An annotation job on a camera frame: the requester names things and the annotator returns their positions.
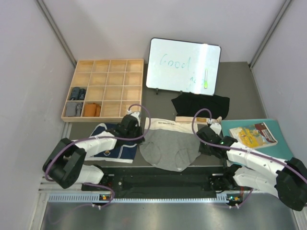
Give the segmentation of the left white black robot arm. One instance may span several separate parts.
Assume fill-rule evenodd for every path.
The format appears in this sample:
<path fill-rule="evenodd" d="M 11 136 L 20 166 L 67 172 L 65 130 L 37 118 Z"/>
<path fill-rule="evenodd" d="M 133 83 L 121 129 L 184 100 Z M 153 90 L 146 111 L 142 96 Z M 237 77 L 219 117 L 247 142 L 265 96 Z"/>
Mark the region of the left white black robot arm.
<path fill-rule="evenodd" d="M 84 165 L 86 158 L 112 151 L 127 144 L 144 142 L 140 113 L 130 112 L 117 125 L 90 136 L 72 141 L 63 138 L 56 145 L 45 164 L 45 179 L 56 182 L 63 189 L 75 183 L 91 183 L 98 190 L 107 188 L 109 179 L 98 166 Z"/>

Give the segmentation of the grey underwear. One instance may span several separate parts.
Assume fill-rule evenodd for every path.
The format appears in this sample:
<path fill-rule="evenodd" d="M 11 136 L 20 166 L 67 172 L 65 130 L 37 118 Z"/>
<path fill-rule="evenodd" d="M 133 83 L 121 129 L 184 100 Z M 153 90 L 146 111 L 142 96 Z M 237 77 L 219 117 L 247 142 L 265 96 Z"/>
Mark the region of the grey underwear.
<path fill-rule="evenodd" d="M 200 141 L 192 128 L 197 125 L 159 118 L 146 118 L 145 141 L 139 145 L 143 158 L 156 168 L 181 172 L 199 156 Z"/>

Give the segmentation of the black underwear beige waistband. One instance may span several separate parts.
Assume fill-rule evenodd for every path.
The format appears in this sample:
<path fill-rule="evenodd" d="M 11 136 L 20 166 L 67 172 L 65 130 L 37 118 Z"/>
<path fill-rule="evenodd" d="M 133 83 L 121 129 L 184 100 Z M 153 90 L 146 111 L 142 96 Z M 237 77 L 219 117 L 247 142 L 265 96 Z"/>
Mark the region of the black underwear beige waistband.
<path fill-rule="evenodd" d="M 211 111 L 212 118 L 222 117 L 225 119 L 229 113 L 230 98 L 219 95 L 201 95 L 182 93 L 171 100 L 177 112 L 177 116 L 193 117 L 200 109 L 206 108 Z"/>

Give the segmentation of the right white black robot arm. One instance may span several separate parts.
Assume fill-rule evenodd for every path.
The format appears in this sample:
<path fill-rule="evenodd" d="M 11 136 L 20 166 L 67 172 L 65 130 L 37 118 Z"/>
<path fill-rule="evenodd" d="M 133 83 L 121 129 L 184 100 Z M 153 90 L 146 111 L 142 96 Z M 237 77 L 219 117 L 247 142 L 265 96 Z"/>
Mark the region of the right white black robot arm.
<path fill-rule="evenodd" d="M 201 153 L 232 162 L 224 177 L 228 189 L 250 187 L 275 196 L 292 210 L 306 207 L 307 168 L 301 160 L 268 156 L 235 138 L 221 138 L 209 126 L 202 127 L 195 135 L 201 142 Z"/>

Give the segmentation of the navy blue white underwear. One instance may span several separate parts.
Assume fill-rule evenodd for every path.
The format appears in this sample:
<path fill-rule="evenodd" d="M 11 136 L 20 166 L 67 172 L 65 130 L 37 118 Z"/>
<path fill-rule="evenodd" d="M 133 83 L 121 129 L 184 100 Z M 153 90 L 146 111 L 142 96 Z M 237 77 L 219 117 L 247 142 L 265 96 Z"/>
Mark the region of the navy blue white underwear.
<path fill-rule="evenodd" d="M 95 136 L 116 125 L 109 123 L 98 124 L 90 136 Z M 102 151 L 94 156 L 86 157 L 86 161 L 113 161 L 121 163 L 133 163 L 137 151 L 137 144 L 128 142 L 126 145 L 116 147 L 110 151 Z"/>

